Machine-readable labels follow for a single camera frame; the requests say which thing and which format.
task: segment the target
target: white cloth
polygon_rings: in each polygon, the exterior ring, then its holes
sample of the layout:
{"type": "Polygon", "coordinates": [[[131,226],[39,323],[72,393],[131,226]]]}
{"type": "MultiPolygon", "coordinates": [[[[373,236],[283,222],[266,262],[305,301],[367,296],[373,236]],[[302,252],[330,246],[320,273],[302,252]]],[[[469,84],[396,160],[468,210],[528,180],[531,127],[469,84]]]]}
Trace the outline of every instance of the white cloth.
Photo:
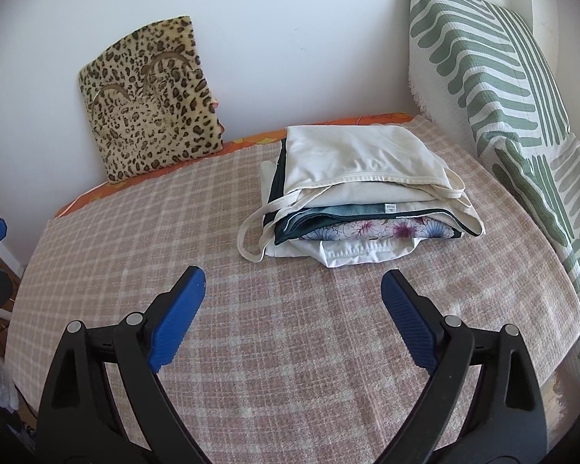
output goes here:
{"type": "MultiPolygon", "coordinates": [[[[261,171],[267,169],[275,173],[271,165],[261,171]]],[[[263,189],[270,189],[271,181],[272,176],[266,176],[263,189]]],[[[412,252],[419,243],[419,239],[292,239],[274,246],[275,223],[304,207],[392,203],[399,212],[438,207],[455,212],[475,234],[484,231],[460,177],[421,140],[397,125],[288,127],[284,195],[270,203],[265,202],[267,198],[243,222],[237,236],[239,252],[253,262],[261,261],[265,252],[274,257],[311,256],[326,266],[386,261],[412,252]],[[260,252],[248,252],[244,247],[247,230],[274,211],[278,211],[275,220],[264,227],[258,243],[260,252]]]]}

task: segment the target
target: green striped pillow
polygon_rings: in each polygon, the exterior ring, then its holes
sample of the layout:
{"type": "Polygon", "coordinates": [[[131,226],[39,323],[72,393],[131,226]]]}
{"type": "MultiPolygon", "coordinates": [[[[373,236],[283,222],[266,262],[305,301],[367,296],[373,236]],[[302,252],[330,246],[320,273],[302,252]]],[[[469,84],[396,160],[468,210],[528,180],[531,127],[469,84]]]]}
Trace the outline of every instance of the green striped pillow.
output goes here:
{"type": "MultiPolygon", "coordinates": [[[[533,217],[580,298],[580,142],[521,16],[484,0],[411,0],[409,77],[422,110],[533,217]]],[[[580,339],[574,356],[580,372],[580,339]]]]}

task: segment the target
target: floral fabric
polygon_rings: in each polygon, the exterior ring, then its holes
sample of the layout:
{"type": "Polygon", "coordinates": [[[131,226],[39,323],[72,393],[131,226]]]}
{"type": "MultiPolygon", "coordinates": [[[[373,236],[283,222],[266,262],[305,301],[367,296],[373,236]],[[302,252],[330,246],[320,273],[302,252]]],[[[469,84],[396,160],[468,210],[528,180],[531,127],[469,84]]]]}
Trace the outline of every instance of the floral fabric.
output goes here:
{"type": "Polygon", "coordinates": [[[307,241],[344,241],[348,239],[450,239],[456,231],[429,217],[384,218],[335,223],[312,230],[301,237],[307,241]]]}

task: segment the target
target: bed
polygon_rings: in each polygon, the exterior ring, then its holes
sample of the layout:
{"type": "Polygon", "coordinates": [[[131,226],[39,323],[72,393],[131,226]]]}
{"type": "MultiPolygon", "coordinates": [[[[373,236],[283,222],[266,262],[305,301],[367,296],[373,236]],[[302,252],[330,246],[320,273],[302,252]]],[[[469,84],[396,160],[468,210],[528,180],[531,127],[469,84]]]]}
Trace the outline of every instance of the bed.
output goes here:
{"type": "MultiPolygon", "coordinates": [[[[111,185],[115,193],[104,198],[107,192],[93,190],[48,224],[17,298],[7,365],[32,406],[69,321],[113,324],[145,308],[190,264],[205,271],[207,296],[159,378],[213,461],[378,457],[427,380],[380,300],[380,278],[390,268],[444,314],[492,330],[517,324],[545,384],[578,337],[580,305],[530,217],[422,116],[335,123],[396,123],[418,135],[463,178],[486,235],[427,241],[382,264],[251,264],[240,258],[235,236],[258,207],[259,164],[278,154],[279,132],[230,143],[224,155],[164,176],[111,185]]],[[[116,371],[111,380],[128,434],[144,443],[116,371]]],[[[455,439],[472,389],[467,383],[442,444],[455,439]]]]}

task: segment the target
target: pillow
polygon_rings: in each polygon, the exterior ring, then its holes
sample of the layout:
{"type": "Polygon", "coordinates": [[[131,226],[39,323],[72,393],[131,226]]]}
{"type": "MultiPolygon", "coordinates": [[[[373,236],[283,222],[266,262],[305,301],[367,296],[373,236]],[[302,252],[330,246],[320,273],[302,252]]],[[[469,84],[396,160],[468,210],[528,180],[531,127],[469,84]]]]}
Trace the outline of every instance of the pillow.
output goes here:
{"type": "MultiPolygon", "coordinates": [[[[409,78],[423,111],[532,216],[580,298],[580,142],[520,15],[411,0],[409,78]]],[[[580,341],[575,355],[580,371],[580,341]]]]}
{"type": "Polygon", "coordinates": [[[118,182],[220,151],[223,127],[187,16],[118,40],[79,74],[88,121],[118,182]]]}

